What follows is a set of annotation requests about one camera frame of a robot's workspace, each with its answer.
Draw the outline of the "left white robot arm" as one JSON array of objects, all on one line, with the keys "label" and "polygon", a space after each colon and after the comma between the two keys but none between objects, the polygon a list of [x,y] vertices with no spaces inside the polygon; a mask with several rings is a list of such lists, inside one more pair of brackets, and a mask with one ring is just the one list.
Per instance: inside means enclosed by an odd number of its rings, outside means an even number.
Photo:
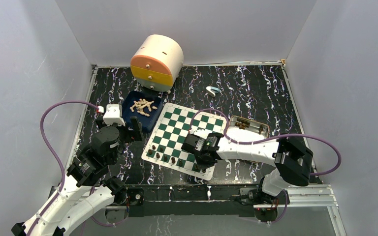
[{"label": "left white robot arm", "polygon": [[127,143],[143,140],[141,122],[137,117],[130,120],[131,126],[120,126],[106,125],[97,119],[99,131],[67,169],[64,182],[35,216],[16,223],[12,233],[15,236],[66,236],[103,207],[127,204],[127,185],[117,177],[104,180],[94,193],[84,200],[80,198],[102,181]]}]

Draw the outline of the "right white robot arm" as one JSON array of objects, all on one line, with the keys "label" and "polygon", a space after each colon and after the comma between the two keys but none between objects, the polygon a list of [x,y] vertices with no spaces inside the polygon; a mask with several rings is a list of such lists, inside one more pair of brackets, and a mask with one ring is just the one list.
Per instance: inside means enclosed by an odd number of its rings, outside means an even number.
[{"label": "right white robot arm", "polygon": [[312,168],[313,152],[292,135],[282,135],[258,142],[235,141],[221,133],[204,134],[198,130],[187,134],[182,150],[194,155],[199,169],[207,169],[219,160],[245,160],[274,167],[262,178],[258,199],[271,203],[289,186],[308,186]]}]

